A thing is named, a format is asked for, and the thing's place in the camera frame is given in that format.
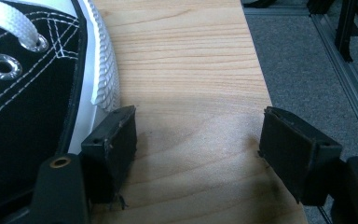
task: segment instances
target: white stitching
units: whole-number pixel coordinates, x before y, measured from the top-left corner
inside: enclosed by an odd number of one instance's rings
[[[64,36],[68,31],[69,29],[72,28],[71,26],[69,26],[63,33],[62,33],[62,36]],[[74,30],[74,33],[71,34],[71,36],[69,36],[68,38],[72,38],[72,36],[76,33],[77,31],[77,28],[75,28]],[[46,54],[41,58],[39,59],[35,64],[34,66],[26,73],[24,74],[22,77],[20,77],[19,79],[16,80],[16,82],[14,82],[13,84],[11,84],[8,88],[6,88],[1,94],[0,94],[0,98],[5,94],[7,93],[8,91],[10,91],[11,89],[13,89],[14,86],[16,86],[18,83],[20,83],[24,78],[26,78],[32,71],[34,71],[34,69],[39,65],[40,62],[42,62],[43,59],[45,59],[48,54],[52,51],[53,49],[50,49],[49,51],[46,52]]]
[[[58,38],[58,44],[59,44],[59,46],[60,46],[60,52],[61,52],[61,54],[62,54],[62,57],[63,56],[65,56],[65,55],[63,55],[63,52],[62,52],[62,44],[61,44],[61,40],[60,40],[60,38],[59,38],[59,34],[58,34],[58,26],[57,26],[57,22],[55,21],[54,22],[54,27],[55,27],[55,29],[56,29],[56,35],[57,35],[57,38]]]
[[[64,17],[68,20],[71,20],[71,21],[77,21],[77,19],[74,19],[72,17],[68,17],[68,16],[64,16],[62,14],[59,14],[59,13],[55,13],[55,12],[45,12],[45,11],[36,11],[36,12],[31,12],[31,13],[27,13],[27,14],[24,14],[25,16],[33,16],[33,15],[36,15],[36,14],[48,14],[48,15],[55,15],[55,16],[59,16],[59,17]]]
[[[62,51],[65,52],[65,53],[67,53],[67,54],[75,54],[75,56],[78,55],[78,53],[73,52],[73,51],[69,51],[69,50],[65,50],[65,49],[63,49]]]
[[[69,58],[69,59],[77,59],[77,54],[71,51],[64,51],[65,54],[58,58]]]
[[[63,43],[63,45],[66,46],[66,44],[68,44],[68,42],[69,42],[69,39],[66,39],[66,41],[65,41],[65,43]],[[73,53],[73,54],[75,54],[75,56],[77,56],[77,53],[72,52],[72,51],[68,51],[68,50],[64,50],[64,49],[63,49],[63,46],[60,46],[60,47],[61,47],[60,50],[61,50],[61,53],[62,53],[62,57],[63,57],[63,58],[76,59],[76,57],[74,58],[74,57],[71,57],[71,56],[69,56],[69,55],[65,55],[64,53],[65,53],[65,52],[66,52],[66,53],[69,53],[69,54]]]
[[[68,37],[68,40],[71,39],[75,33],[77,31],[77,28],[75,29],[75,31],[71,34],[71,36]],[[22,93],[32,82],[34,82],[34,80],[40,76],[40,74],[42,74],[43,71],[45,71],[45,69],[52,64],[52,62],[54,61],[56,57],[53,57],[50,62],[48,62],[48,64],[46,64],[45,67],[43,67],[38,74],[36,74],[30,81],[28,81],[23,88],[21,88],[16,94],[14,94],[9,100],[7,100],[3,105],[1,105],[0,107],[0,111],[2,111],[2,109],[7,106],[8,104],[10,104],[10,102],[12,102],[18,95],[20,95],[20,93]]]
[[[56,49],[56,41],[54,41],[54,38],[53,38],[53,33],[51,31],[51,24],[50,24],[50,21],[48,20],[48,33],[50,34],[50,40],[51,40],[51,43],[53,45],[53,48],[54,48],[54,52],[56,54],[56,56],[58,56],[57,54],[57,49]]]
[[[60,20],[56,20],[56,19],[52,19],[52,18],[37,18],[37,19],[34,19],[34,20],[31,20],[31,21],[41,21],[41,20],[51,20],[51,21],[59,21],[59,22],[62,22],[62,23],[66,23],[66,24],[69,24],[69,25],[73,25],[75,26],[76,28],[78,28],[79,26],[78,25],[74,25],[75,23],[75,20],[73,20],[72,23],[68,22],[68,21],[60,21]],[[4,32],[2,35],[0,35],[0,38],[4,35],[7,35],[8,32]]]
[[[61,57],[59,57],[59,59],[61,59],[61,58],[77,60],[77,57],[71,57],[71,56],[61,56]]]

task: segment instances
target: metal eyelet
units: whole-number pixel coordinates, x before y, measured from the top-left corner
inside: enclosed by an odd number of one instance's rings
[[[39,35],[38,39],[37,39],[37,43],[35,47],[29,47],[24,45],[23,43],[20,42],[20,44],[25,48],[28,49],[32,52],[36,52],[36,53],[41,53],[41,52],[45,52],[48,49],[48,41],[46,40],[46,38],[42,35]]]
[[[16,59],[0,54],[0,80],[13,80],[22,73],[22,66]]]

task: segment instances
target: canvas sneaker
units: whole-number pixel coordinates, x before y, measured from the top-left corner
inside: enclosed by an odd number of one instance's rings
[[[115,54],[90,0],[0,1],[0,213],[118,107]]]

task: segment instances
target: black bracket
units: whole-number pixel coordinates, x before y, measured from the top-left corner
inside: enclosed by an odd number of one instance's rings
[[[342,146],[298,116],[267,107],[260,139],[266,159],[298,203],[335,199],[334,223],[358,223],[358,157],[346,162]]]
[[[119,190],[136,151],[135,107],[111,112],[83,141],[82,152],[45,161],[28,223],[90,223],[89,203],[125,206]]]

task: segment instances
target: wooden board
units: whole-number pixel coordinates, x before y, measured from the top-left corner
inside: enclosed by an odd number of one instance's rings
[[[239,0],[96,0],[117,55],[138,151],[94,223],[306,223],[257,156],[270,105]]]

